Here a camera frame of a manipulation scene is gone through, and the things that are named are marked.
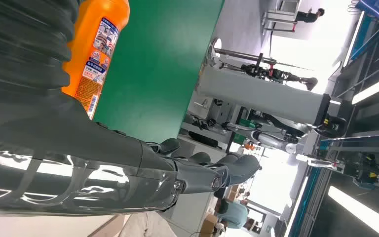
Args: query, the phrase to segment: orange bottle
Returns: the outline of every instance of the orange bottle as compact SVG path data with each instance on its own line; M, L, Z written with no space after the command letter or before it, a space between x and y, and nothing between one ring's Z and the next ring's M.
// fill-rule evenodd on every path
M69 43L72 60L63 65L71 83L62 91L80 101L91 119L129 16L128 0L86 0L80 5L75 38Z

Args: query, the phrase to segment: person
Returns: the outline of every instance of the person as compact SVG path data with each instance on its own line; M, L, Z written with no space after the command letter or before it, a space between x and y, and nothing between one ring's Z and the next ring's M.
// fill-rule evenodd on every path
M154 211L132 214L118 237L176 237L168 222Z
M323 8L319 8L316 13L311 13L311 8L308 11L308 13L299 11L297 12L296 21L303 21L306 23L313 23L319 18L320 16L323 16L325 14L325 10Z
M248 218L248 200L229 201L222 199L217 217L222 223L227 223L231 229L241 229Z

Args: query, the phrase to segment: metal stand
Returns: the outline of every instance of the metal stand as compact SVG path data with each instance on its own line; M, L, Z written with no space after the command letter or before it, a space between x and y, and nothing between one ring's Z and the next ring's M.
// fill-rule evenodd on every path
M275 28L264 28L266 31L280 31L280 32L295 32L297 22L295 21L297 11L299 9L300 0L284 0L285 2L295 2L296 6L294 12L281 11L276 9L270 9L266 12L262 18L262 25L265 26L266 23L282 23L282 24L293 24L293 28L289 29L275 29Z

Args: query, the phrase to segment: green table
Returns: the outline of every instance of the green table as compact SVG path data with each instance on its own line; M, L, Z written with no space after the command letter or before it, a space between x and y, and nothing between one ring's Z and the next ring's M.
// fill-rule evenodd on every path
M223 0L130 0L95 121L144 141L178 135Z

